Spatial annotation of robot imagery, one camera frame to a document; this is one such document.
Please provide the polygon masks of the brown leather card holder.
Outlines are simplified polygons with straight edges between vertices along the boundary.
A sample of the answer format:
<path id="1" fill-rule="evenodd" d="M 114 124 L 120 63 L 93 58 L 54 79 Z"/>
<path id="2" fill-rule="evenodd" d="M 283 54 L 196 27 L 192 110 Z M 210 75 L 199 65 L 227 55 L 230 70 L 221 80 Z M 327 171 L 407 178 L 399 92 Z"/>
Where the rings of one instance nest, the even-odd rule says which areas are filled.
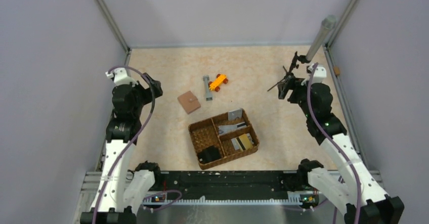
<path id="1" fill-rule="evenodd" d="M 187 114 L 190 114 L 201 108 L 198 98 L 191 91 L 181 94 L 177 97 L 177 99 Z"/>

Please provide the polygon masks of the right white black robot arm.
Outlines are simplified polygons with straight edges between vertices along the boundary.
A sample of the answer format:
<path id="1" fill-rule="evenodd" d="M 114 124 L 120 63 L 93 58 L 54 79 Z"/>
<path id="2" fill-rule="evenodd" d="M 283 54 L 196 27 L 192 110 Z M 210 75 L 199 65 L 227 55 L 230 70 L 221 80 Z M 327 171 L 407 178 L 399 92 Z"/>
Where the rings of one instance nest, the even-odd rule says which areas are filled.
<path id="1" fill-rule="evenodd" d="M 330 87 L 290 74 L 277 88 L 279 99 L 291 93 L 288 102 L 302 109 L 310 135 L 329 155 L 341 176 L 338 180 L 320 162 L 304 159 L 298 166 L 298 186 L 321 191 L 343 215 L 345 223 L 399 223 L 404 203 L 400 197 L 390 196 L 363 163 L 346 128 L 332 112 Z"/>

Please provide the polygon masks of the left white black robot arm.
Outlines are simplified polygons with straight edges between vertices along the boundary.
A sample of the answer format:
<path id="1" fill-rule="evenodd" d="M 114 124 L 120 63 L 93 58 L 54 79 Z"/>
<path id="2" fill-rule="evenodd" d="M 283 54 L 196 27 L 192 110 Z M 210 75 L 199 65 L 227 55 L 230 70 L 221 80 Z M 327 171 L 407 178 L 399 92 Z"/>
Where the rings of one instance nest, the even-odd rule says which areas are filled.
<path id="1" fill-rule="evenodd" d="M 151 118 L 156 98 L 162 96 L 161 83 L 142 73 L 144 88 L 125 69 L 108 72 L 115 87 L 112 90 L 113 116 L 106 128 L 105 161 L 96 196 L 88 211 L 80 215 L 80 223 L 136 223 L 140 205 L 149 190 L 157 190 L 162 176 L 151 163 L 135 170 L 131 183 L 125 184 L 128 165 L 138 136 Z"/>

